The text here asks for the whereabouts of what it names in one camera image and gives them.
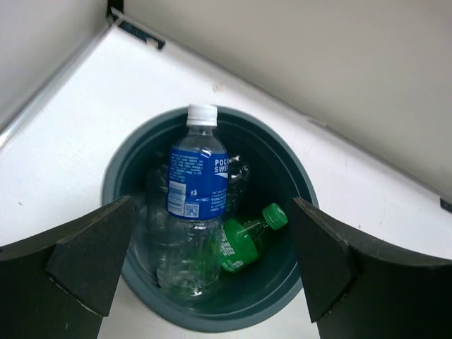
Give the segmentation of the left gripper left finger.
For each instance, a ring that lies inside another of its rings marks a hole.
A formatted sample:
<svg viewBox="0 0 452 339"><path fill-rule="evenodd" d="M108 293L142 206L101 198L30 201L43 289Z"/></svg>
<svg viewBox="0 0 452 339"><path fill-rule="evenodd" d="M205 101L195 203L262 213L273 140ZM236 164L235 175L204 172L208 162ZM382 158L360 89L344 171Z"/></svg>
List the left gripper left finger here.
<svg viewBox="0 0 452 339"><path fill-rule="evenodd" d="M124 196L1 247L2 338L96 338L136 221Z"/></svg>

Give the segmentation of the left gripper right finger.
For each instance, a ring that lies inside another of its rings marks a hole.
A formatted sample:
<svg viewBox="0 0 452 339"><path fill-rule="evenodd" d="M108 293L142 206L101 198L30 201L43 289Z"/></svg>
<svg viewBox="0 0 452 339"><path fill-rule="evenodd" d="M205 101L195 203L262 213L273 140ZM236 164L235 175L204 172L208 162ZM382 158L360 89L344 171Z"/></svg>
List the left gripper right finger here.
<svg viewBox="0 0 452 339"><path fill-rule="evenodd" d="M451 261L390 244L302 198L292 239L321 338L450 338Z"/></svg>

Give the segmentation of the green plastic soda bottle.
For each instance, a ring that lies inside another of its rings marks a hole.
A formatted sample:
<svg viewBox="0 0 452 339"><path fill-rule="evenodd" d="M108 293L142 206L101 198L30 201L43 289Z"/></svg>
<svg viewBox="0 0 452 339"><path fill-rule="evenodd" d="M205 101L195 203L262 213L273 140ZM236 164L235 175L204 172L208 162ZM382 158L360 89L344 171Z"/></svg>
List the green plastic soda bottle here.
<svg viewBox="0 0 452 339"><path fill-rule="evenodd" d="M276 203L263 208L258 216L235 216L227 220L220 243L222 269L237 273L257 261L287 223L285 212Z"/></svg>

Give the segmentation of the Pocari Sweat clear bottle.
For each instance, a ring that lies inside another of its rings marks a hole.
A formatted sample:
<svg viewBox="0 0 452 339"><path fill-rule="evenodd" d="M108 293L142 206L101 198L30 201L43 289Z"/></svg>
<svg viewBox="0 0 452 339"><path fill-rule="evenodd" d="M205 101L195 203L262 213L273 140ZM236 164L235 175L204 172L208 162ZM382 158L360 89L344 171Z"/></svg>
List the Pocari Sweat clear bottle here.
<svg viewBox="0 0 452 339"><path fill-rule="evenodd" d="M220 274L229 156L214 135L217 125L217 107L189 105L188 132L169 152L169 217L162 238L164 256L156 275L167 294L185 300L210 294Z"/></svg>

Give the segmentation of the clear crushed plastic bottle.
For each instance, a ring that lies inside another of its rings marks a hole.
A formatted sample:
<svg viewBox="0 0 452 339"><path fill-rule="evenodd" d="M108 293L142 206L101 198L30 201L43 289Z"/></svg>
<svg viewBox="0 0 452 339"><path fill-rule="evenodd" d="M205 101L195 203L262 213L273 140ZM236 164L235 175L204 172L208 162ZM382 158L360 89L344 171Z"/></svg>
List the clear crushed plastic bottle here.
<svg viewBox="0 0 452 339"><path fill-rule="evenodd" d="M241 203L249 182L250 167L241 155L234 155L229 159L229 177L227 187L227 201L224 219L234 216Z"/></svg>

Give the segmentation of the clear bottle blue label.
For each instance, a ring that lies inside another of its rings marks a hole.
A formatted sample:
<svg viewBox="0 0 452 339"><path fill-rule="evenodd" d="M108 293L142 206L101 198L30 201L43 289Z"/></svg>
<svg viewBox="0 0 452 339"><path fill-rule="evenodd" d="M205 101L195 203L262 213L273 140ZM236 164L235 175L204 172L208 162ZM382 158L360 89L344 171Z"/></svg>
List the clear bottle blue label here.
<svg viewBox="0 0 452 339"><path fill-rule="evenodd" d="M149 211L165 209L167 198L167 164L152 166L145 177L145 196Z"/></svg>

